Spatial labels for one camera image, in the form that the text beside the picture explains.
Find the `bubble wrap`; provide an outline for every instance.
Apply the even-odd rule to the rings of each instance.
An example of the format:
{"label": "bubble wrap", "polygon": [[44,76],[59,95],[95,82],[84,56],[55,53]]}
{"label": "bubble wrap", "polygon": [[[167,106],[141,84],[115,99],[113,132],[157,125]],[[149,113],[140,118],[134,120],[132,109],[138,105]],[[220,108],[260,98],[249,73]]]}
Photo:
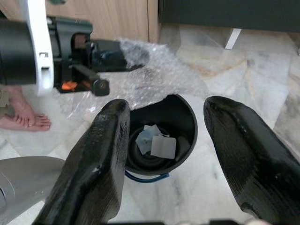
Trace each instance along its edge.
{"label": "bubble wrap", "polygon": [[191,94],[202,98],[208,95],[199,72],[179,60],[166,45],[131,40],[121,40],[120,43],[128,67],[145,66],[131,72],[101,73],[101,78],[110,83],[110,94],[106,97],[95,97],[90,92],[59,94],[54,91],[68,117],[97,113],[116,98],[127,100],[131,109],[137,109],[159,102],[170,94]]}

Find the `trash can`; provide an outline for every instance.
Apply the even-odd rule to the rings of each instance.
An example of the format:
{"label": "trash can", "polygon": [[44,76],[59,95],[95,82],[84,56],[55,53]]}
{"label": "trash can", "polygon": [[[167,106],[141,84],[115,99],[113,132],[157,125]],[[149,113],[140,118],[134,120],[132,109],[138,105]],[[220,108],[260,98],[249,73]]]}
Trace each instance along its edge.
{"label": "trash can", "polygon": [[[130,134],[126,175],[138,182],[154,182],[168,177],[191,154],[197,140],[197,121],[191,106],[179,95],[169,95],[163,101],[130,112]],[[142,155],[135,140],[145,125],[156,124],[164,135],[176,138],[175,159]],[[130,172],[159,177],[140,179]]]}

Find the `bare foot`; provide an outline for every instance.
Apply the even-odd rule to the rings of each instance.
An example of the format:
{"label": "bare foot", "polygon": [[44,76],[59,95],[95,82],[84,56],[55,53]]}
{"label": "bare foot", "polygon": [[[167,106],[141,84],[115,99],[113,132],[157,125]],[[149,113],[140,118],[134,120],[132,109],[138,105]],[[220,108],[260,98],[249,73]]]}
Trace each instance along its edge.
{"label": "bare foot", "polygon": [[8,87],[9,102],[15,110],[14,121],[24,127],[35,124],[35,115],[32,107],[27,102],[21,86]]}
{"label": "bare foot", "polygon": [[51,123],[48,117],[43,114],[35,115],[35,124],[31,127],[24,127],[22,124],[14,121],[14,118],[6,115],[0,119],[0,128],[8,130],[23,130],[31,132],[47,131],[49,130],[50,125]]}

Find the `toe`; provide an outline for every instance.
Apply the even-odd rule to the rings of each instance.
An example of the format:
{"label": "toe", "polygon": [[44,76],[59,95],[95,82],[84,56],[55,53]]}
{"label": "toe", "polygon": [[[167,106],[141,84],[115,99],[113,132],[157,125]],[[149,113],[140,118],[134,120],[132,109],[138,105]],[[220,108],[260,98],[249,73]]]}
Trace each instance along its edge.
{"label": "toe", "polygon": [[34,116],[33,117],[29,117],[29,120],[28,120],[29,127],[32,127],[35,124],[35,122],[36,122],[36,119],[35,119]]}
{"label": "toe", "polygon": [[21,123],[20,123],[20,125],[22,126],[22,127],[24,127],[25,126],[25,118],[22,118],[22,120],[21,120]]}
{"label": "toe", "polygon": [[27,127],[29,126],[29,124],[28,124],[28,123],[29,123],[29,120],[28,120],[28,119],[25,119],[25,120],[24,120],[24,127],[26,127],[26,128],[27,128]]}
{"label": "toe", "polygon": [[18,119],[16,120],[16,123],[21,123],[21,121],[22,121],[22,117],[21,116],[18,116]]}
{"label": "toe", "polygon": [[50,126],[41,126],[40,131],[47,131],[50,129]]}

